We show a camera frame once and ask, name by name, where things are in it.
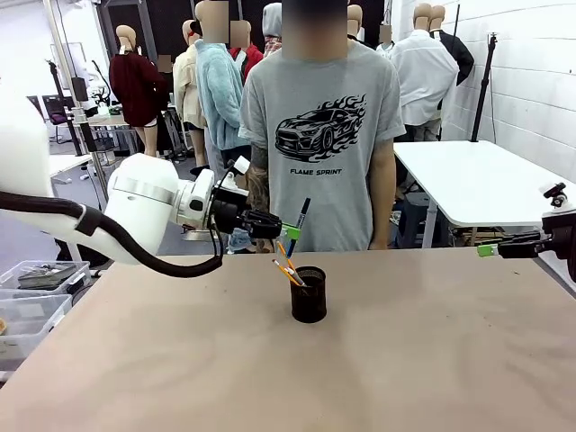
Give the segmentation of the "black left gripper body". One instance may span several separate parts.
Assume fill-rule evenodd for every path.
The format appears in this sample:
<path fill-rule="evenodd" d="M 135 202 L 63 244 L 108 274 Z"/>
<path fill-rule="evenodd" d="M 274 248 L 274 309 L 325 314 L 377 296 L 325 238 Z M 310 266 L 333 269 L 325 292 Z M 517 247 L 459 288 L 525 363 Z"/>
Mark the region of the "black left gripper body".
<path fill-rule="evenodd" d="M 248 224 L 248 190 L 217 185 L 212 190 L 210 226 L 226 234 L 234 229 L 250 232 Z"/>

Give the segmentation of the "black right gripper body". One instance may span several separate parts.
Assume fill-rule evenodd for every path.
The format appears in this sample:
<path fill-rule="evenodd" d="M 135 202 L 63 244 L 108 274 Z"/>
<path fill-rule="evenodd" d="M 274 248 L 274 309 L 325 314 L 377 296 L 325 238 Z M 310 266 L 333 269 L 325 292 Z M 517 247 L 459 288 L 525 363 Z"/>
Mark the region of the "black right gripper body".
<path fill-rule="evenodd" d="M 543 217 L 544 233 L 550 235 L 546 249 L 567 261 L 568 274 L 575 281 L 575 213 L 555 213 Z"/>

